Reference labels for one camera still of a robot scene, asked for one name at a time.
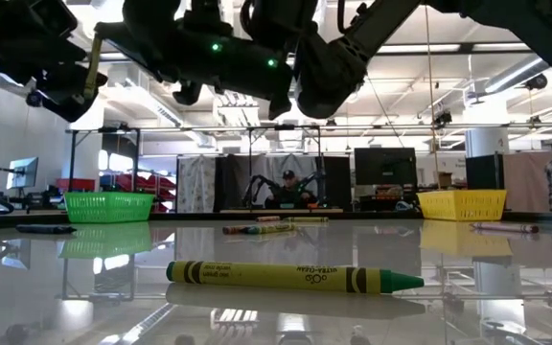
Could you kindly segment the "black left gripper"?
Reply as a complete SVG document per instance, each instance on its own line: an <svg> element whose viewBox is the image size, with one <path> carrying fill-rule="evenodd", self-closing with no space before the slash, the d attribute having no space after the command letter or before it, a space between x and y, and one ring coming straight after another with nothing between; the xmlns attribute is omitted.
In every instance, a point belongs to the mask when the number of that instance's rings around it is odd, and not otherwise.
<svg viewBox="0 0 552 345"><path fill-rule="evenodd" d="M0 78L32 83L42 106L68 123L96 100L84 97L89 69L80 62L86 53L69 40L77 26L63 0L0 0Z"/></svg>

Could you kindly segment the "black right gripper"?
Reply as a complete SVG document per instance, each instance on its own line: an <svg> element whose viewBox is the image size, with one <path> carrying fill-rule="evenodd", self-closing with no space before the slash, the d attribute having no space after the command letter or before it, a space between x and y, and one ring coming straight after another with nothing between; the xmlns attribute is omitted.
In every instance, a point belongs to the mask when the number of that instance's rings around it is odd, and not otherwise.
<svg viewBox="0 0 552 345"><path fill-rule="evenodd" d="M179 81L180 89L172 93L179 104L195 104L206 84L271 100L270 121L291 110L292 70L287 57L251 40L172 26L164 32L165 42L157 47L159 56L146 57L125 23L100 22L95 31L154 78Z"/></svg>

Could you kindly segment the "grey curtain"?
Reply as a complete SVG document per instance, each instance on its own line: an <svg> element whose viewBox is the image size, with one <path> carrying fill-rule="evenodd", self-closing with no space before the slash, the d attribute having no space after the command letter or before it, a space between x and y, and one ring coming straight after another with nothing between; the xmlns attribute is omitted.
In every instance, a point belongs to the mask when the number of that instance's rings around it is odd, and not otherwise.
<svg viewBox="0 0 552 345"><path fill-rule="evenodd" d="M308 155L259 155L253 157L252 170L254 175L260 174L282 187L285 171L293 171L302 180L315 173L317 165L315 158Z"/></svg>

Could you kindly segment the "black curtain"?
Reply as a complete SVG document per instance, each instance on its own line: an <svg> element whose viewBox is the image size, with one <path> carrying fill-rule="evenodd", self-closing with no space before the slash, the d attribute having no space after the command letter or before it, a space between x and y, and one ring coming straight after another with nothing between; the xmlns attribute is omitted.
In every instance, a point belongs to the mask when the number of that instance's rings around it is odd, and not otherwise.
<svg viewBox="0 0 552 345"><path fill-rule="evenodd" d="M248 157L227 155L216 158L214 211L239 209L243 206L249 182Z"/></svg>

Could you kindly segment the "white patterned curtain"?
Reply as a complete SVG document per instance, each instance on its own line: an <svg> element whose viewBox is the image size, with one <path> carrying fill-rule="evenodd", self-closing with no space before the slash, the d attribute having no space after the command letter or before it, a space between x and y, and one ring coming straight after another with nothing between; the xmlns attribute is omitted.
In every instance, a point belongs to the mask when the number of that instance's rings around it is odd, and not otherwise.
<svg viewBox="0 0 552 345"><path fill-rule="evenodd" d="M216 159L197 156L178 160L176 211L212 213L215 203Z"/></svg>

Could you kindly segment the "wooden background table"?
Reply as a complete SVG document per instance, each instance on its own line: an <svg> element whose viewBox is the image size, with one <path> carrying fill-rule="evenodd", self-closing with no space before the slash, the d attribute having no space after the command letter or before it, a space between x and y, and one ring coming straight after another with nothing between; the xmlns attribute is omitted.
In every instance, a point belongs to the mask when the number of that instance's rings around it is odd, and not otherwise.
<svg viewBox="0 0 552 345"><path fill-rule="evenodd" d="M310 208L310 209L228 209L219 211L221 214L342 214L340 208Z"/></svg>

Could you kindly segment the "green plastic basket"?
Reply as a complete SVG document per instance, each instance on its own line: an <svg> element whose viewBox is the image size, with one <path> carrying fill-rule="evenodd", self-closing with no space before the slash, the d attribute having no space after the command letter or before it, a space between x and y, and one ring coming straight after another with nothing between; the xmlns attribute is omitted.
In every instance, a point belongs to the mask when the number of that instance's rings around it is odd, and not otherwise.
<svg viewBox="0 0 552 345"><path fill-rule="evenodd" d="M122 223L149 218L154 196L125 192L69 192L64 195L72 223Z"/></svg>

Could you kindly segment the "black panel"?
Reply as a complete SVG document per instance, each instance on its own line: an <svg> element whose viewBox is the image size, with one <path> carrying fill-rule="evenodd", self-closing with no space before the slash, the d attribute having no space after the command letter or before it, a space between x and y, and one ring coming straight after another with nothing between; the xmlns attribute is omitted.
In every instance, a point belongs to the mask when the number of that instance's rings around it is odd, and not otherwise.
<svg viewBox="0 0 552 345"><path fill-rule="evenodd" d="M351 210L351 171L348 156L325 156L323 158L325 171L325 195L331 207Z"/></svg>

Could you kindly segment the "dark crayon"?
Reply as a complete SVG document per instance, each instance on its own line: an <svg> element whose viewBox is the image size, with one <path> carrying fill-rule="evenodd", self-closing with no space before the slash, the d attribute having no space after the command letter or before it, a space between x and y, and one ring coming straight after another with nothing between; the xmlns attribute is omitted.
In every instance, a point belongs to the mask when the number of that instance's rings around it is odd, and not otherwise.
<svg viewBox="0 0 552 345"><path fill-rule="evenodd" d="M59 224L18 224L15 229L20 233L40 235L68 235L77 231L72 226Z"/></svg>

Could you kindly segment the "large black monitor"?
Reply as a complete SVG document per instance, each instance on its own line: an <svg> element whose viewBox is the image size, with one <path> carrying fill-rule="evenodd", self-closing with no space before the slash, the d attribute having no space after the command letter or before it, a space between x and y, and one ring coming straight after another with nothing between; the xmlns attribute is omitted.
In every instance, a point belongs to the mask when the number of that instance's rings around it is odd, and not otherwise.
<svg viewBox="0 0 552 345"><path fill-rule="evenodd" d="M357 185L418 183L413 148L359 148L354 151Z"/></svg>

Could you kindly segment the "yellow plastic basket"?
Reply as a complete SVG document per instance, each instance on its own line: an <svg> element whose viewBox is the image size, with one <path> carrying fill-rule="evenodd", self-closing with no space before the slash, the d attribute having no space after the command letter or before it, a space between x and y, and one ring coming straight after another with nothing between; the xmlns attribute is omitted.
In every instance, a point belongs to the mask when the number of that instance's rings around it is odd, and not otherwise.
<svg viewBox="0 0 552 345"><path fill-rule="evenodd" d="M418 193L425 219L452 221L501 220L506 190L446 190Z"/></svg>

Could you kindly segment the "white column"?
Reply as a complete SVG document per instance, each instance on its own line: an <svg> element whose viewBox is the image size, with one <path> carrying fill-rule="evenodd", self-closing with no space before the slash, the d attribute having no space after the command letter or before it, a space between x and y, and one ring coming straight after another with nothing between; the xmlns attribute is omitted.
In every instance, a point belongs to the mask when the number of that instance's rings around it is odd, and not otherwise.
<svg viewBox="0 0 552 345"><path fill-rule="evenodd" d="M509 138L505 127L480 127L468 129L465 133L466 157L508 153Z"/></svg>

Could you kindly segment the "black partition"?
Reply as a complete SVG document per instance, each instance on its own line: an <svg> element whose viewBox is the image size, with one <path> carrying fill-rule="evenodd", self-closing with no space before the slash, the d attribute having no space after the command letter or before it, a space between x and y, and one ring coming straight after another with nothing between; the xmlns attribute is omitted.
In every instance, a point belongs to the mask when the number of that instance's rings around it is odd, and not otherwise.
<svg viewBox="0 0 552 345"><path fill-rule="evenodd" d="M503 189L503 155L491 155L466 159L466 180L469 190Z"/></svg>

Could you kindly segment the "black metal cell frame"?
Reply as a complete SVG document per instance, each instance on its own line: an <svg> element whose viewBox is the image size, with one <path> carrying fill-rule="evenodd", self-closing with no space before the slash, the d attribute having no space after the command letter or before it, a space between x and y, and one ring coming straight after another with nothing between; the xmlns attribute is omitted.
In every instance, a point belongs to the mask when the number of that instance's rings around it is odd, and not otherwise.
<svg viewBox="0 0 552 345"><path fill-rule="evenodd" d="M552 141L552 124L510 123L481 127L505 127L508 131L507 154L548 151ZM170 177L178 185L178 160L197 156L221 157L241 155L248 157L249 181L253 174L253 157L259 155L308 155L315 158L316 171L324 171L325 156L345 157L350 160L351 210L376 187L393 187L400 198L412 199L419 188L438 187L437 172L445 169L466 180L465 133L479 128L466 124L431 130L428 126L319 126L280 124L251 127L130 127L102 126L99 133L105 139L109 154L118 152L118 141L132 138L133 150L127 153L130 165L119 167L110 162L106 173L147 172ZM354 151L359 148L413 148L416 154L418 183L412 185L357 185ZM263 185L252 209L266 209L265 199L271 191Z"/></svg>

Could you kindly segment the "black aluminium table frame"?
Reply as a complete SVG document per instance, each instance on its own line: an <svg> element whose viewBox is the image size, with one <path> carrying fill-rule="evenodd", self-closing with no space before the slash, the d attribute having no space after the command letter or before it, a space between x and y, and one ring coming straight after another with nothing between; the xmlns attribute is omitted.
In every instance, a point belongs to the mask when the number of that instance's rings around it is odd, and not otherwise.
<svg viewBox="0 0 552 345"><path fill-rule="evenodd" d="M233 213L191 213L191 214L172 214L172 213L154 213L149 215L149 220L159 221L201 221L201 220L251 220L255 217L266 216L266 213L233 212ZM335 220L395 220L395 219L422 219L420 213L415 212L378 212L378 213L307 213L307 216L327 217ZM502 216L506 222L516 223L539 223L541 225L552 224L552 213L521 213L506 212ZM51 214L10 214L0 216L0 228L14 227L17 224L63 224L68 223L68 216L62 213Z"/></svg>

